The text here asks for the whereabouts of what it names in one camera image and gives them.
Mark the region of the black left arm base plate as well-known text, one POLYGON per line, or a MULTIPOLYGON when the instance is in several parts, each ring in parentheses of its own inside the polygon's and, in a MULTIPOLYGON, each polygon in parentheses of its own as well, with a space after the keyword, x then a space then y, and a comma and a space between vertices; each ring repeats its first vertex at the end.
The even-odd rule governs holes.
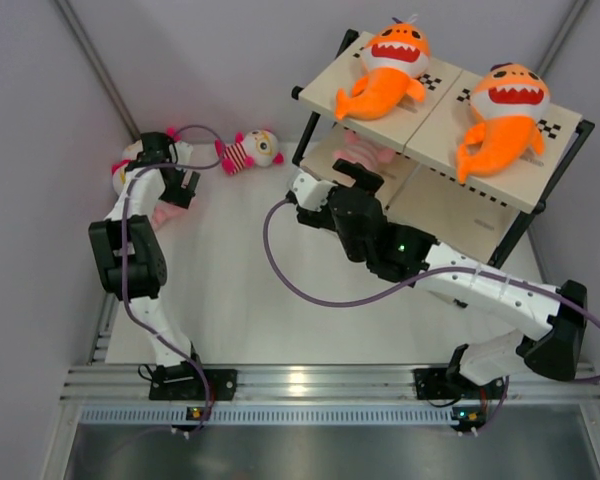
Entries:
MULTIPOLYGON (((235 369, 205 368, 203 373, 210 387, 211 400, 230 401, 234 398, 238 376, 235 369)), ((150 382, 150 400, 203 401, 206 398, 201 376, 190 365, 181 364, 168 368, 159 366, 151 374, 150 382)))

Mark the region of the pink striped plush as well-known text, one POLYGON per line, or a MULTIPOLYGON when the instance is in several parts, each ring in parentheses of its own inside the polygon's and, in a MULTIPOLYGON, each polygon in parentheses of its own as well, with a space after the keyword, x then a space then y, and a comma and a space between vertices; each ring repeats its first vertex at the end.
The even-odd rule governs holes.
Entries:
POLYGON ((371 172, 378 172, 382 165, 389 164, 396 155, 391 148, 365 139, 351 130, 344 132, 343 139, 344 145, 333 152, 333 159, 359 163, 371 172))
POLYGON ((158 231, 165 223, 175 218, 181 217, 189 212, 194 201, 191 201, 187 207, 181 207, 159 200, 154 207, 150 218, 150 223, 154 231, 158 231))

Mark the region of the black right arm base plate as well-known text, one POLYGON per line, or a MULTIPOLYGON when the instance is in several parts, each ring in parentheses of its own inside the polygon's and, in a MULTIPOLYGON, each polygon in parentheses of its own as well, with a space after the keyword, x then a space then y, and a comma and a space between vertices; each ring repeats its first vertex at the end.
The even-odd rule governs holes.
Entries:
POLYGON ((442 401, 453 405, 461 400, 480 400, 481 388, 456 373, 447 373, 443 367, 418 368, 413 371, 418 400, 442 401))

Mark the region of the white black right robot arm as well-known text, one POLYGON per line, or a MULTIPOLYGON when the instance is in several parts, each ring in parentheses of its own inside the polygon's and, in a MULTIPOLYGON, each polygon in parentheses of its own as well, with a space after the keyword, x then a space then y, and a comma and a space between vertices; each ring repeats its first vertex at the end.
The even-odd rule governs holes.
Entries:
POLYGON ((382 178, 344 160, 338 171, 350 186, 298 169, 289 185, 300 223, 336 234, 346 257, 382 280, 412 281, 417 289, 447 296, 506 322, 511 330, 491 340, 458 346, 446 368, 448 388, 460 397, 525 371, 575 379, 586 329, 586 288, 556 287, 507 276, 418 228, 388 220, 375 193, 382 178))

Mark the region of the orange shark plush back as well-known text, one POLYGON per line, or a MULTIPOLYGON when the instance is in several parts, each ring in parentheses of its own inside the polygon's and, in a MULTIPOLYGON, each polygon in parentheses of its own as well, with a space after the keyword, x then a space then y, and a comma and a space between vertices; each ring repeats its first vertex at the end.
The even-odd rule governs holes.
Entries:
POLYGON ((364 73, 350 90, 337 91, 335 118, 377 120, 406 97, 424 102, 427 88, 420 77, 427 72, 430 58, 424 31, 412 22, 395 20, 363 47, 360 59, 364 73))

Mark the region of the white plush glasses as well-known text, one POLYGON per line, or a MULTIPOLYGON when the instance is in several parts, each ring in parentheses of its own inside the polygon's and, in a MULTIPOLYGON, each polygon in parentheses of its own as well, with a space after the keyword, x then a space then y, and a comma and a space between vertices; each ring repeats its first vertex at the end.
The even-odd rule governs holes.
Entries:
POLYGON ((214 147, 220 166, 227 175, 235 175, 253 167, 265 168, 284 163, 277 137, 266 129, 238 132, 231 144, 216 140, 214 147))
POLYGON ((119 196, 124 189, 126 182, 126 167, 131 162, 132 160, 130 158, 123 158, 111 166, 112 186, 117 196, 119 196))

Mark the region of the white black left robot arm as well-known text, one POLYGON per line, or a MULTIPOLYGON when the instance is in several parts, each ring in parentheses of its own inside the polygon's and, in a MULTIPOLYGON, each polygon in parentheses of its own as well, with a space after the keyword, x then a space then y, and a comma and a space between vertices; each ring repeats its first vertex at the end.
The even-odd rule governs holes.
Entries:
POLYGON ((149 336, 156 362, 149 373, 152 387, 171 387, 190 400, 203 393, 206 376, 194 365, 198 357, 192 343, 168 319, 160 299, 168 268, 156 235, 195 196, 200 175, 177 165, 189 150, 172 134, 141 134, 112 170, 118 178, 113 209, 89 225, 88 236, 104 290, 122 302, 130 320, 149 336))

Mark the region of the orange shark plush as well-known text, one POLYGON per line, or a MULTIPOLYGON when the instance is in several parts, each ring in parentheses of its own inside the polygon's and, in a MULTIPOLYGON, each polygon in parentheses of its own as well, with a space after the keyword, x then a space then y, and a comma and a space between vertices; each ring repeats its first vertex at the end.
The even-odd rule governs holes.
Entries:
POLYGON ((337 91, 335 118, 377 120, 406 97, 424 102, 427 88, 420 77, 427 72, 430 58, 424 31, 412 22, 395 20, 363 47, 360 59, 364 73, 350 90, 337 91))
POLYGON ((538 123, 550 100, 549 87, 528 67, 511 62, 494 65, 470 92, 476 123, 456 149, 459 183, 499 174, 528 151, 543 155, 545 141, 538 123))

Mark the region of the orange shark plush front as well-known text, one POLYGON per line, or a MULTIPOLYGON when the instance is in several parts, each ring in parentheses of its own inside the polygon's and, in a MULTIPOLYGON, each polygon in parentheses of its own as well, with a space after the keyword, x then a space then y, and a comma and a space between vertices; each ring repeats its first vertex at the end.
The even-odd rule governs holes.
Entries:
POLYGON ((511 62, 494 65, 470 92, 476 123, 456 149, 459 183, 499 174, 528 151, 543 155, 545 141, 538 123, 550 100, 549 87, 528 67, 511 62))

